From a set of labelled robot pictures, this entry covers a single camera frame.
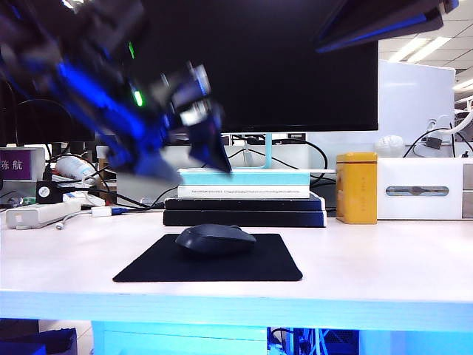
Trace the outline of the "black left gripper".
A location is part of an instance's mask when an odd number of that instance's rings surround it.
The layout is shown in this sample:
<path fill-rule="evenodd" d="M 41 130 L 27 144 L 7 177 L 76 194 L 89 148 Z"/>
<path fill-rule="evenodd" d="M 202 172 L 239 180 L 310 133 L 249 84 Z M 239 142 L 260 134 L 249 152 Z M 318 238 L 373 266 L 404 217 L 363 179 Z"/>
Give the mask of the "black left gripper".
<path fill-rule="evenodd" d="M 120 171 L 168 182 L 181 177 L 161 155 L 167 138 L 165 115 L 138 107 L 123 78 L 84 65 L 61 62 L 55 69 L 55 94 L 109 147 L 109 162 Z M 221 110 L 194 105 L 197 122 L 188 126 L 190 156 L 226 174 L 231 165 L 221 138 Z"/>

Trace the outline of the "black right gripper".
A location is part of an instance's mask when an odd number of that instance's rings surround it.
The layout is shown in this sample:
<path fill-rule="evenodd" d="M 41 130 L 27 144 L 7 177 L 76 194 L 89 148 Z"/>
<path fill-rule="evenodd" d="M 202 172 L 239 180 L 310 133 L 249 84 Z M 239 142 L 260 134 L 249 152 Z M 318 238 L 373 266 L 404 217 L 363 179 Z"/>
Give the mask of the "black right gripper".
<path fill-rule="evenodd" d="M 316 52 L 438 30 L 459 0 L 334 1 L 316 34 Z"/>

